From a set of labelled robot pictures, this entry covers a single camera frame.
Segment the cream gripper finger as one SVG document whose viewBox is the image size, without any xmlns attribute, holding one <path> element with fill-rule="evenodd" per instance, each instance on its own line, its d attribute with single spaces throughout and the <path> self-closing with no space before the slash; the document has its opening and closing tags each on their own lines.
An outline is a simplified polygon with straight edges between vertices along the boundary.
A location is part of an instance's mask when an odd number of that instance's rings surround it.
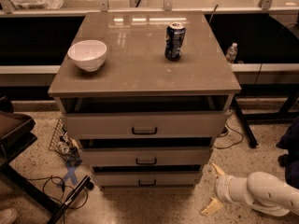
<svg viewBox="0 0 299 224">
<path fill-rule="evenodd" d="M 210 203 L 201 211 L 201 214 L 203 216 L 212 215 L 218 212 L 219 210 L 221 210 L 223 206 L 224 206 L 223 202 L 221 202 L 215 197 L 212 197 Z"/>
<path fill-rule="evenodd" d="M 211 163 L 211 166 L 216 171 L 217 176 L 225 175 L 225 172 L 215 163 Z"/>
</svg>

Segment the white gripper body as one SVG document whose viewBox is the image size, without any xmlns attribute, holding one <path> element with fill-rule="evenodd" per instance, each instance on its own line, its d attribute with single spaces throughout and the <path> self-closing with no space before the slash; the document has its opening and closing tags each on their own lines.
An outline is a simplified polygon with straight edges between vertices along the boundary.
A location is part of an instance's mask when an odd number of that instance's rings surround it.
<svg viewBox="0 0 299 224">
<path fill-rule="evenodd" d="M 230 196 L 229 186 L 230 182 L 233 180 L 232 175 L 219 175 L 216 178 L 216 182 L 214 185 L 214 191 L 217 198 L 223 202 L 228 204 L 233 204 L 234 201 Z"/>
</svg>

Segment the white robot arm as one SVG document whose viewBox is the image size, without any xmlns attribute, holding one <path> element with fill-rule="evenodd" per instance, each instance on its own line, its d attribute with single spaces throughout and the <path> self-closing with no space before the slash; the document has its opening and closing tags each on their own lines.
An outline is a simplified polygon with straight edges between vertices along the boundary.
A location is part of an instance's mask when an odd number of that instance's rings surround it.
<svg viewBox="0 0 299 224">
<path fill-rule="evenodd" d="M 215 196 L 202 210 L 212 215 L 227 204 L 242 203 L 251 209 L 273 217 L 284 217 L 290 212 L 299 215 L 299 190 L 265 172 L 255 172 L 248 177 L 227 175 L 217 164 Z"/>
</svg>

